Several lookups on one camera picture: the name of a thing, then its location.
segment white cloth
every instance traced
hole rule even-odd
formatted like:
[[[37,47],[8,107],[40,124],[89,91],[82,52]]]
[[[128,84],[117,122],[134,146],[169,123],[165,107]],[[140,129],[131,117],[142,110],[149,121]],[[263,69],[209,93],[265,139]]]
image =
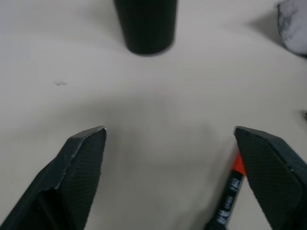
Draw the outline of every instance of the white cloth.
[[[286,0],[279,4],[278,30],[289,50],[307,55],[307,0]]]

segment black cup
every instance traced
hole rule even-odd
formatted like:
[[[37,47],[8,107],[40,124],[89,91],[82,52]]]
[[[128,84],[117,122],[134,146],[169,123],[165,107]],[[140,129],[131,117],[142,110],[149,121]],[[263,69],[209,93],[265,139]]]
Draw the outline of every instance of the black cup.
[[[114,0],[128,49],[154,54],[169,47],[175,35],[177,0]]]

